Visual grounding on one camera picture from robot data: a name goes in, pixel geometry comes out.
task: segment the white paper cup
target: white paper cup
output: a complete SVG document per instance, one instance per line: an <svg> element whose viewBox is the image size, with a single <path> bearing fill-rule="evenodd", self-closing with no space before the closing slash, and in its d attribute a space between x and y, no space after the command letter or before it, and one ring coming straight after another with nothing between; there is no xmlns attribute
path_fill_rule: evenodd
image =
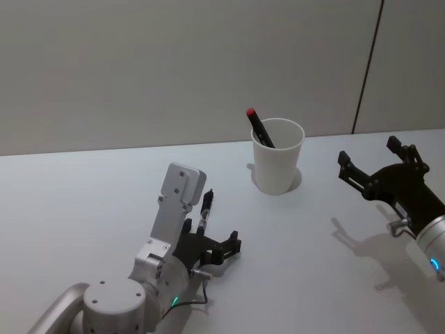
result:
<svg viewBox="0 0 445 334"><path fill-rule="evenodd" d="M262 145L253 130L250 132L255 180L264 193L281 195L291 187L305 131L299 124L285 118L268 118L262 122L275 148Z"/></svg>

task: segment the green led light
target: green led light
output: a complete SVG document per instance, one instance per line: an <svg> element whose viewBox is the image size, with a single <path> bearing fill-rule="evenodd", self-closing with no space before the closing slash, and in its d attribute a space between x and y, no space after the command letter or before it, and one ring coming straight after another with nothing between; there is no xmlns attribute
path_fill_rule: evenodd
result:
<svg viewBox="0 0 445 334"><path fill-rule="evenodd" d="M178 300L179 300L179 297L175 297L175 298L173 299L172 307L175 306L175 305L177 304Z"/></svg>

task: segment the black clamp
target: black clamp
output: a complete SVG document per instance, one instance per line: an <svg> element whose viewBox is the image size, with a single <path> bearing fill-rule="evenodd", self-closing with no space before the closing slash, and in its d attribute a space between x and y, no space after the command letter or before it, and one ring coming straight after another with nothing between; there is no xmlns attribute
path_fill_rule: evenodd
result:
<svg viewBox="0 0 445 334"><path fill-rule="evenodd" d="M339 178L360 191L366 200L389 204L417 236L427 224L445 214L445 205L425 185L423 176L430 168L422 161L416 146L402 146L395 136L390 136L387 147L402 160L401 164L367 175L341 151Z"/></svg>

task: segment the metal bracket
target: metal bracket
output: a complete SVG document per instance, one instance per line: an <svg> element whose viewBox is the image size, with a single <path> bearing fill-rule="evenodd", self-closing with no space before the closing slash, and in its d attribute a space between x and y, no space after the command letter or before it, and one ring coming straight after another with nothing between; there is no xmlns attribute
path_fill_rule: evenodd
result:
<svg viewBox="0 0 445 334"><path fill-rule="evenodd" d="M135 258L131 279L153 282L160 278L165 258L176 248L187 213L200 201L206 178L198 169L170 164L152 232Z"/></svg>

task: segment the cup rim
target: cup rim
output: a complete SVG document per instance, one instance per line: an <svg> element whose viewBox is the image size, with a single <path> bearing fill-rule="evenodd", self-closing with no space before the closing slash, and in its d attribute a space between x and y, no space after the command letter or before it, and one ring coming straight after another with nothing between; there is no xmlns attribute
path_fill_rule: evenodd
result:
<svg viewBox="0 0 445 334"><path fill-rule="evenodd" d="M290 146L288 148L268 148L267 146L264 146L263 144L261 144L259 141L257 141L255 139L255 137L253 136L253 129L250 130L250 138L252 138L252 141L254 142L254 144L260 145L263 149L265 150L272 150L272 151L286 151L286 150L292 150L294 148L297 148L298 146L301 146L301 144L303 143L303 141L306 138L306 133L305 130L302 128L301 125L299 125L297 122L294 122L292 120L288 120L287 118L280 118L280 117L274 117L274 118L266 118L264 120L261 120L262 122L264 122L265 120L284 120L286 122L291 122L294 125L296 125L297 127L300 128L301 132L303 133L303 138L301 139L301 141L299 143L297 143L294 146Z"/></svg>

